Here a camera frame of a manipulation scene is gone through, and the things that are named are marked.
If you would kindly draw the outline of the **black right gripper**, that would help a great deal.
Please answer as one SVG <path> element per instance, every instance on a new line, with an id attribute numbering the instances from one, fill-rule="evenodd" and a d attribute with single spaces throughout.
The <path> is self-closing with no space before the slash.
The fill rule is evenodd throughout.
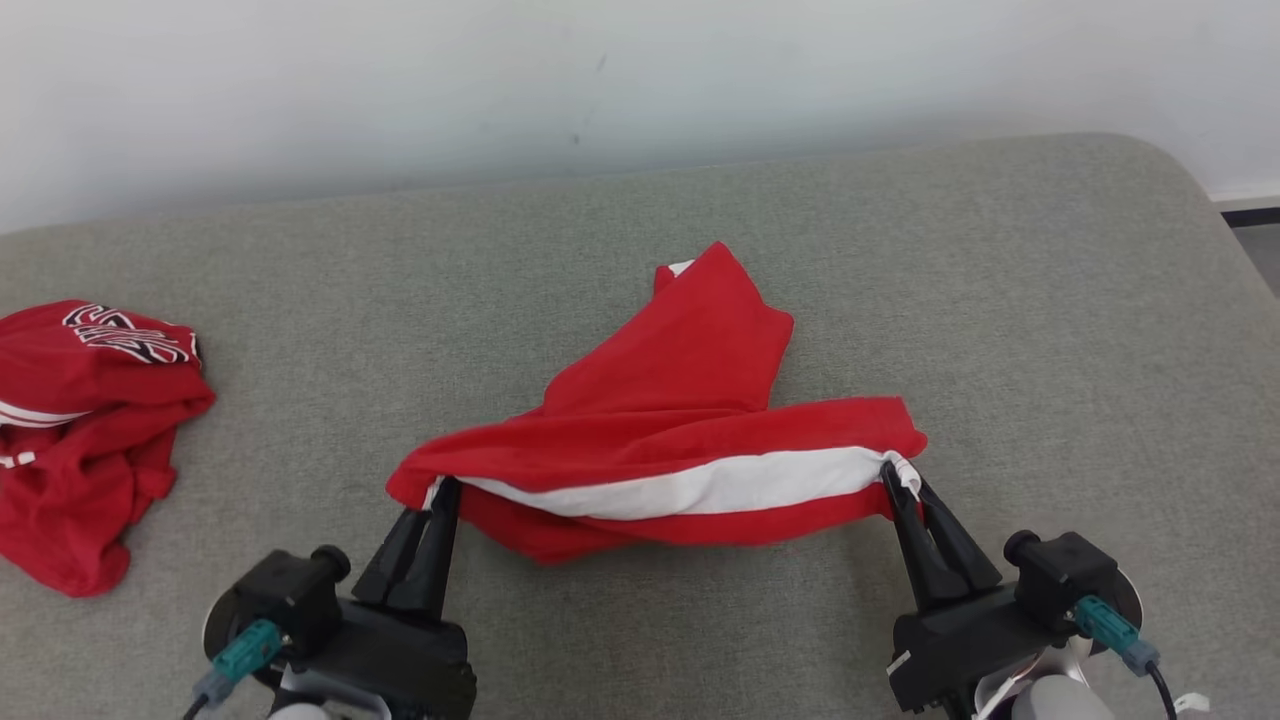
<path id="1" fill-rule="evenodd" d="M 974 714 L 982 678 L 1065 644 L 1073 624 L 1038 623 L 1015 585 L 998 587 L 1001 573 L 910 462 L 886 461 L 879 478 L 922 611 L 893 624 L 890 689 L 904 712 Z"/>

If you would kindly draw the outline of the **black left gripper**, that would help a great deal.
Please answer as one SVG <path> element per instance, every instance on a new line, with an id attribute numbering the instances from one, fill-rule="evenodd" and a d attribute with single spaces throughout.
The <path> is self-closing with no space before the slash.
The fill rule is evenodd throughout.
<path id="1" fill-rule="evenodd" d="M 273 692 L 273 719 L 334 719 L 332 703 L 376 719 L 468 719 L 477 676 L 461 626 L 442 620 L 460 519 L 461 483 L 447 477 L 428 509 L 406 509 L 352 589 L 271 602 L 292 642 Z"/>

